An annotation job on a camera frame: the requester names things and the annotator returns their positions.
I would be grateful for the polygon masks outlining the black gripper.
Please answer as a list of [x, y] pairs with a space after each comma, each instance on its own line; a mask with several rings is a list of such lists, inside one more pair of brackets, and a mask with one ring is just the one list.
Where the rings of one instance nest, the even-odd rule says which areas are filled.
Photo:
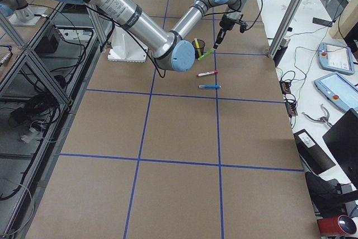
[[218, 46], [222, 43], [222, 41], [226, 35], [226, 32], [233, 29], [233, 27], [235, 25], [235, 20], [233, 20], [232, 18], [230, 18], [228, 16], [223, 16], [219, 22], [219, 25], [220, 25], [220, 31], [219, 31], [219, 34], [217, 35], [215, 43], [213, 45], [214, 49], [217, 49]]

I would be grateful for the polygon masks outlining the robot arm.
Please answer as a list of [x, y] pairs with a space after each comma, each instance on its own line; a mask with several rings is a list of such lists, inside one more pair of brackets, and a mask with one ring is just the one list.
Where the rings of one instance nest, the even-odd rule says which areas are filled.
[[185, 36], [211, 8], [227, 5], [228, 17], [236, 20], [247, 0], [195, 0], [172, 30], [158, 26], [133, 0], [56, 0], [92, 4], [99, 7], [120, 27], [138, 38], [152, 52], [157, 66], [163, 70], [185, 72], [195, 62], [195, 48]]

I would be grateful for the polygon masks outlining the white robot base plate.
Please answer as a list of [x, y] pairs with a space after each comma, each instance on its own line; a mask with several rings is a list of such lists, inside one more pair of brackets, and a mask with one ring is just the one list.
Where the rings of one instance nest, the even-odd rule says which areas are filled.
[[112, 62], [144, 63], [148, 47], [137, 38], [131, 37], [125, 30], [116, 26], [111, 40], [108, 60]]

